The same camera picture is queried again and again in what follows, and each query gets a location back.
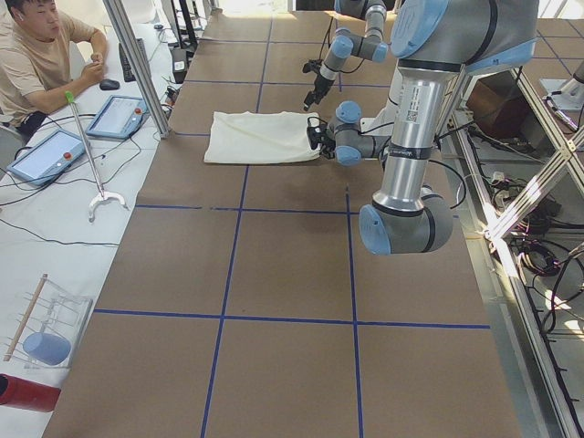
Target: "red can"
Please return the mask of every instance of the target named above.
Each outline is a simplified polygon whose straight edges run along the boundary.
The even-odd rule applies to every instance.
[[[0,404],[29,411],[51,412],[61,389],[0,374]]]

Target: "seated man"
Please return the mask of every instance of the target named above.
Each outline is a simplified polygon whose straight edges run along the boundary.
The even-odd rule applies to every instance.
[[[28,140],[47,114],[104,78],[108,43],[98,29],[57,12],[54,0],[5,0],[0,16],[0,109]],[[91,64],[71,80],[69,42],[91,43]]]

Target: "black pants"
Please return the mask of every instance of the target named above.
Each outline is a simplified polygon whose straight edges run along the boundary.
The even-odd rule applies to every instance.
[[[35,135],[38,128],[40,128],[40,125],[43,124],[46,116],[47,114],[44,112],[35,111],[32,114],[29,114],[20,126],[16,127],[16,130],[25,137],[26,141],[29,141],[30,138]]]

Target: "white cloth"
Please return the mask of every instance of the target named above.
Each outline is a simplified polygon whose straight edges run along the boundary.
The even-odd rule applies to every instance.
[[[306,162],[318,157],[310,149],[307,136],[308,117],[298,114],[214,114],[205,162],[226,164],[271,164]]]

